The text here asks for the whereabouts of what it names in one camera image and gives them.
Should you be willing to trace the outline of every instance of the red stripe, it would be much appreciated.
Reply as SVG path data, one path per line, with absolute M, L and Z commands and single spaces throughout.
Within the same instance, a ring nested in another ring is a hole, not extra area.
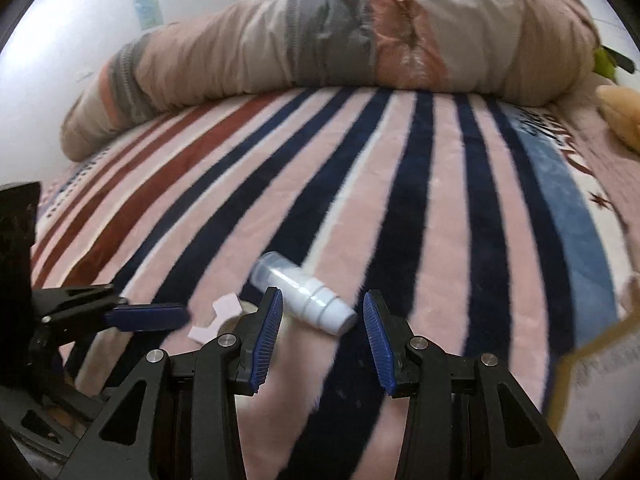
M 102 200 L 122 181 L 130 171 L 139 166 L 142 162 L 147 160 L 156 150 L 164 146 L 169 140 L 177 136 L 187 126 L 194 123 L 197 119 L 209 112 L 216 103 L 206 103 L 198 106 L 192 110 L 186 117 L 182 118 L 171 127 L 167 128 L 157 139 L 150 142 L 139 153 L 136 154 L 129 162 L 124 164 L 110 179 L 102 186 L 95 195 L 93 195 L 84 207 L 78 212 L 73 219 L 65 233 L 60 238 L 60 241 L 53 248 L 49 256 L 47 257 L 40 273 L 33 285 L 34 288 L 42 288 L 42 285 L 49 277 L 49 273 L 55 263 L 60 259 L 60 256 L 66 251 L 69 244 L 78 236 L 78 233 L 84 226 L 84 224 L 91 218 L 95 210 L 102 203 Z
M 169 119 L 175 117 L 175 114 L 168 115 L 162 120 L 159 120 L 157 123 L 153 124 L 146 132 L 141 134 L 137 139 L 130 142 L 124 149 L 115 155 L 109 162 L 107 162 L 98 172 L 94 175 L 94 177 L 85 185 L 82 186 L 78 194 L 73 198 L 69 206 L 60 214 L 56 222 L 51 226 L 51 228 L 47 231 L 47 233 L 42 237 L 42 240 L 38 242 L 38 245 L 33 253 L 31 261 L 33 266 L 35 267 L 38 263 L 38 260 L 42 256 L 42 252 L 47 244 L 53 238 L 53 235 L 56 233 L 62 222 L 65 221 L 66 217 L 69 213 L 80 203 L 80 201 L 86 196 L 89 191 L 93 189 L 93 187 L 98 183 L 98 181 L 109 171 L 117 162 L 119 162 L 127 153 L 129 153 L 133 148 L 140 144 L 143 140 L 145 140 L 148 136 L 150 136 L 154 131 L 158 129 L 162 124 L 167 122 Z
M 244 104 L 169 160 L 120 207 L 89 251 L 65 278 L 65 286 L 92 283 L 113 258 L 121 243 L 145 211 L 191 168 L 270 104 L 279 93 L 261 95 Z

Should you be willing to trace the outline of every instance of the ridged blue pad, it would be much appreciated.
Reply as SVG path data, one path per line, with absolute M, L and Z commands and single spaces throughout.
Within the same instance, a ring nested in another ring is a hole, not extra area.
M 369 293 L 364 295 L 364 304 L 362 306 L 364 311 L 364 326 L 367 329 L 367 337 L 369 338 L 373 361 L 376 364 L 378 380 L 387 395 L 393 395 L 398 387 L 394 375 L 394 354 L 391 351 L 391 346 L 386 337 L 386 332 L 382 326 L 376 305 Z
M 262 324 L 260 333 L 258 334 L 258 339 L 255 343 L 254 361 L 251 377 L 249 378 L 249 384 L 251 385 L 254 393 L 258 391 L 260 385 L 263 384 L 267 378 L 269 362 L 271 361 L 271 354 L 273 354 L 273 347 L 276 344 L 276 337 L 278 336 L 281 320 L 282 292 L 278 290 L 273 295 L 267 317 L 264 319 L 264 323 Z

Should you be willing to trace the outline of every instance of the rolled comforter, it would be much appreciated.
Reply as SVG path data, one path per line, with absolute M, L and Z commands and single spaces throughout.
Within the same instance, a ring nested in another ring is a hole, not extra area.
M 292 86 L 494 94 L 540 106 L 593 68 L 579 0 L 251 0 L 126 44 L 69 111 L 72 160 L 173 108 Z

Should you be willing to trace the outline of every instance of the yellow border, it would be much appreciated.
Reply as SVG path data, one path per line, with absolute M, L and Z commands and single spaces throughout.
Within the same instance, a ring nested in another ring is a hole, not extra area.
M 632 333 L 639 326 L 640 312 L 633 311 L 628 317 L 616 323 L 606 332 L 600 334 L 589 344 L 560 359 L 556 370 L 554 394 L 551 399 L 548 415 L 546 416 L 549 427 L 555 434 L 558 434 L 562 418 L 564 417 L 564 411 L 566 410 L 571 381 L 571 371 L 574 368 L 574 365 L 580 359 L 591 356 L 612 344 L 617 343 L 621 338 Z

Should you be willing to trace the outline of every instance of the light blue stripe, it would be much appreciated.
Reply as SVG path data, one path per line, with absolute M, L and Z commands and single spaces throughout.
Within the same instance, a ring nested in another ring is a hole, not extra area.
M 618 320 L 600 236 L 567 164 L 551 145 L 554 140 L 532 124 L 523 124 L 523 115 L 517 108 L 502 108 L 529 155 L 562 239 L 574 297 L 575 344 L 580 348 Z

